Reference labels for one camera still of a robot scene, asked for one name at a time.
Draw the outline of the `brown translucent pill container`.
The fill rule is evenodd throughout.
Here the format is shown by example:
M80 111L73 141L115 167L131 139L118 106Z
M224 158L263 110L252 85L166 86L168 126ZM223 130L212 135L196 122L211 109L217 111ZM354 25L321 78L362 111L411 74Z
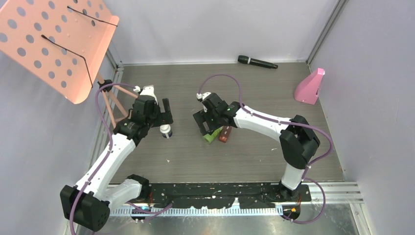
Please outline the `brown translucent pill container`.
M230 133L232 131L232 127L231 126L224 126L219 134L219 138L218 140L226 143L229 139Z

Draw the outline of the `green black pill bottle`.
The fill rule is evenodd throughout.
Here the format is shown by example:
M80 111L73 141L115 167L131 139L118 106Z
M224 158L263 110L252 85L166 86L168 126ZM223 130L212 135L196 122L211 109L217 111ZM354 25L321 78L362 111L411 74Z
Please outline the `green black pill bottle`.
M213 131L211 134L203 135L203 140L205 140L208 144L211 144L217 138L217 136L220 134L222 129L223 129L223 127L220 127L218 129L216 129L215 131Z

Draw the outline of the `white capped pill bottle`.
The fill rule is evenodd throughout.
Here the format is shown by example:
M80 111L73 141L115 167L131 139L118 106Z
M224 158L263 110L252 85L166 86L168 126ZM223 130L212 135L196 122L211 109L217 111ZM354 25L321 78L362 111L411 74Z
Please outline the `white capped pill bottle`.
M161 132L162 136L166 139L171 138L172 135L173 135L171 126L169 124L161 125L160 126L160 132Z

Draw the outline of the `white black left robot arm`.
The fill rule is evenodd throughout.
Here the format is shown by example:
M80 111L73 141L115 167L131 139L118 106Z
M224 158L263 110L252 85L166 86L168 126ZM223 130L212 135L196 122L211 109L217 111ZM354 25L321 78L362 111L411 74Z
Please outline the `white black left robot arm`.
M108 145L89 171L74 186L63 187L60 198L72 234L76 233L74 224L98 232L111 211L133 199L139 203L149 199L149 180L142 176L132 174L112 189L108 189L108 185L151 128L173 123L169 99L163 98L162 104L163 111L155 97L139 95L128 117L110 131Z

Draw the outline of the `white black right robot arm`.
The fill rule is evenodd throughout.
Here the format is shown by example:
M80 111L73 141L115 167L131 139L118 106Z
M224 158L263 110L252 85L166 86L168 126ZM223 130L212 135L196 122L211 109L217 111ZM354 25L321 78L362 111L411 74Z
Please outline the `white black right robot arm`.
M248 129L276 140L286 161L284 174L276 188L283 201L292 201L299 194L303 174L320 146L320 140L302 116L276 117L258 112L239 102L228 104L216 93L198 93L203 108L193 117L204 138L209 140L226 126Z

